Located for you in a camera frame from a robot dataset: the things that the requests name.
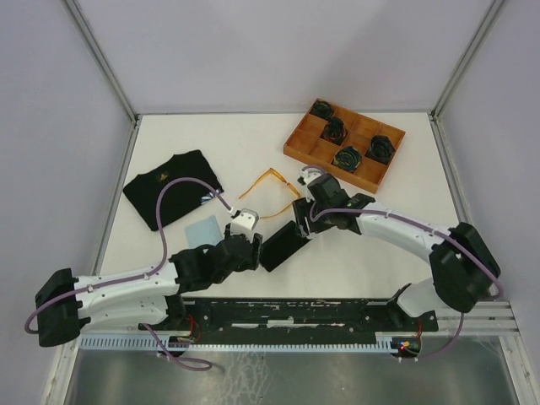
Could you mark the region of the rolled dark tie top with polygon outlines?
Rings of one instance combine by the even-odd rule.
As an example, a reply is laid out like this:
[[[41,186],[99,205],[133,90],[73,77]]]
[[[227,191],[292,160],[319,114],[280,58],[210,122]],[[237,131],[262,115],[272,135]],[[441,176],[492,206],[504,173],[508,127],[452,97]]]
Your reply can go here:
[[[310,108],[310,114],[328,121],[333,117],[334,109],[325,100],[316,100]]]

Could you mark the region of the black glasses case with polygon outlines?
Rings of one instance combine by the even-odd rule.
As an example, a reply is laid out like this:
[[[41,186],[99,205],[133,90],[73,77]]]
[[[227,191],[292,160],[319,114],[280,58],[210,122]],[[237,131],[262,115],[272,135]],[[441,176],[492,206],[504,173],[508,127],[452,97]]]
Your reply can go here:
[[[296,223],[289,221],[262,244],[260,264],[270,273],[309,242],[298,232]]]

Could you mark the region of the rolled dark tie right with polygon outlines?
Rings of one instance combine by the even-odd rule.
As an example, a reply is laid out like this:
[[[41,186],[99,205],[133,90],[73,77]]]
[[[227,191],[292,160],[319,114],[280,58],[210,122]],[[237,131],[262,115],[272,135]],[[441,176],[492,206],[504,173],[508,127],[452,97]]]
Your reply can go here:
[[[388,165],[395,152],[396,149],[388,136],[375,135],[370,141],[365,156],[381,164]]]

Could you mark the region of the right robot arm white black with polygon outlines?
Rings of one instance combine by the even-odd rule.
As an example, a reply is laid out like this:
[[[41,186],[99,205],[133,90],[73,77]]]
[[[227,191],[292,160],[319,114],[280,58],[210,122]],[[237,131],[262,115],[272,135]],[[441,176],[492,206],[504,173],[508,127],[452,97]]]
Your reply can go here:
[[[503,294],[501,270],[477,229],[466,222],[454,227],[430,224],[397,213],[373,197],[350,197],[331,174],[307,166],[299,184],[305,197],[294,202],[297,229],[303,236],[331,228],[383,240],[426,262],[431,274],[400,288],[388,303],[387,320],[406,330],[423,314],[450,307],[466,314],[480,301]]]

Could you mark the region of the rolled dark tie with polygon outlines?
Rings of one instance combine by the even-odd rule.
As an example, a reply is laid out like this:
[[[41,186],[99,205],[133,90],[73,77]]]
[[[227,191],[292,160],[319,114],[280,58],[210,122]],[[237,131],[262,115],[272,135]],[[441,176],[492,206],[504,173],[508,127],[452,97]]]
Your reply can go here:
[[[321,139],[330,143],[341,145],[348,135],[348,130],[342,119],[332,117],[328,120],[321,133]]]
[[[395,152],[396,149],[388,136],[375,135],[370,141],[365,156],[381,164],[388,165]]]
[[[334,109],[325,100],[316,100],[310,108],[310,114],[328,121],[333,117]]]

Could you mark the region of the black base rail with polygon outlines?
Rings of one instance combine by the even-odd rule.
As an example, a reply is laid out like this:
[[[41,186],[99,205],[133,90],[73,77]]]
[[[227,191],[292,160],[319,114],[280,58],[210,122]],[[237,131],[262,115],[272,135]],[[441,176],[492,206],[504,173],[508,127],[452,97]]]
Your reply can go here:
[[[439,330],[431,310],[410,317],[386,300],[168,297],[170,308],[156,332],[194,329],[203,343],[316,343],[372,341],[378,332]]]

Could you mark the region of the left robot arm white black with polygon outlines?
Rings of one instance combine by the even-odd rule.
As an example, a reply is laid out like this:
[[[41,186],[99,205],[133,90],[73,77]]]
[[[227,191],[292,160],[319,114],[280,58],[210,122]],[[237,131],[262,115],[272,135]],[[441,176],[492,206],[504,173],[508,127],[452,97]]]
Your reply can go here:
[[[56,347],[107,327],[179,328],[186,321],[181,294],[256,269],[261,253],[261,235],[226,235],[215,246],[185,249],[165,263],[115,276],[76,277],[71,268],[57,270],[35,296],[39,345]]]

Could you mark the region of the orange wooden divider tray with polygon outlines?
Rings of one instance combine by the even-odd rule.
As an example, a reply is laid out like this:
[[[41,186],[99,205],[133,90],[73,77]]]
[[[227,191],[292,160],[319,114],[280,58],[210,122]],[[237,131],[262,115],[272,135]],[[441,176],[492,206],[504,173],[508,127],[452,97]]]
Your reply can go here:
[[[318,165],[340,180],[367,192],[376,193],[401,146],[402,140],[405,138],[405,132],[382,121],[377,121],[330,101],[327,102],[334,109],[333,117],[342,119],[348,130],[348,135],[343,143],[336,145],[321,139],[321,133],[328,121],[311,115],[310,106],[283,145],[283,153],[302,163]],[[396,149],[388,165],[365,156],[370,141],[375,135],[388,136]],[[332,164],[336,152],[348,146],[354,146],[362,155],[361,163],[354,173],[348,173]]]

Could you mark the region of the right aluminium frame post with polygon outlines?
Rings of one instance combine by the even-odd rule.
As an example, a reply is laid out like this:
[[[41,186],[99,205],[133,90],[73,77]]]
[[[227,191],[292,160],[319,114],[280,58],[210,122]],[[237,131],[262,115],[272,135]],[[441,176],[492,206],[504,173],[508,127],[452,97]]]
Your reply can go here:
[[[438,100],[430,112],[431,120],[434,121],[442,116],[446,107],[450,103],[459,84],[464,79],[468,69],[471,67],[474,58],[480,51],[483,43],[488,38],[501,13],[507,4],[506,0],[493,0],[490,2],[487,11],[482,17],[471,40],[468,42],[465,51],[460,56],[451,76],[443,88]]]

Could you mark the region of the left aluminium frame post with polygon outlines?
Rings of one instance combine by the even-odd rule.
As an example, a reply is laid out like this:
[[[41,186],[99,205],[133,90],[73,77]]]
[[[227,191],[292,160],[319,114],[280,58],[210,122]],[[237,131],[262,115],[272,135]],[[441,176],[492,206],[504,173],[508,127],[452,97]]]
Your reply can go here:
[[[95,34],[90,26],[88,19],[85,17],[79,1],[75,0],[62,0],[62,6],[66,9],[70,18],[74,22],[84,44],[87,46],[89,53],[91,54],[97,68],[100,70],[105,81],[110,87],[116,100],[121,105],[124,113],[131,122],[138,120],[138,113],[132,106],[131,101],[128,99],[126,92],[120,84],[115,72],[113,71],[105,53],[102,51],[99,42],[97,41]]]

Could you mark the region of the black folded t-shirt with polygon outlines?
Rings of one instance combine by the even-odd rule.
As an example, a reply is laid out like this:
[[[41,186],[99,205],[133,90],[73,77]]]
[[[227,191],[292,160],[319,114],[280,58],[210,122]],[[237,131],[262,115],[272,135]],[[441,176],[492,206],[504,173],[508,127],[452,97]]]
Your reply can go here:
[[[160,204],[161,224],[165,227],[188,215],[223,192],[201,150],[172,157],[151,171],[136,175],[123,187],[123,194],[150,230],[156,232],[156,204]]]

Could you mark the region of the aluminium frame post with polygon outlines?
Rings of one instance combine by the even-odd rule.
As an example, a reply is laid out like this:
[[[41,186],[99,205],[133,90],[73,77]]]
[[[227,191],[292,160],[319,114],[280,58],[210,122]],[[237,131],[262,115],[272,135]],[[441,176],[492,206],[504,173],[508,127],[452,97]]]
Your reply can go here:
[[[451,76],[443,88],[438,100],[430,112],[431,120],[434,121],[442,116],[446,107],[450,103],[459,84],[464,79],[468,69],[471,67],[474,58],[480,51],[483,43],[488,38],[501,13],[507,4],[506,0],[493,0],[490,2],[487,11],[482,17],[471,40],[468,42],[465,51],[460,56]]]
[[[84,44],[87,46],[89,53],[91,54],[97,68],[100,70],[105,81],[110,87],[116,100],[121,105],[124,113],[131,122],[138,120],[138,113],[132,106],[131,101],[128,99],[126,92],[120,84],[115,72],[113,71],[105,53],[102,51],[99,42],[97,41],[95,34],[90,26],[88,19],[85,17],[79,1],[75,0],[62,0],[62,6],[66,9],[70,18],[74,22]]]

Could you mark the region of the light blue cloth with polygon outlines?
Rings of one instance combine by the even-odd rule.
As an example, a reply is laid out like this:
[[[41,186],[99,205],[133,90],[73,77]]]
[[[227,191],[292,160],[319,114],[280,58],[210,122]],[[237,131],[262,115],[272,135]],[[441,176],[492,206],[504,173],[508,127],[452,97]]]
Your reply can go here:
[[[188,225],[185,234],[187,244],[192,249],[202,245],[215,246],[222,240],[219,224],[214,215]]]

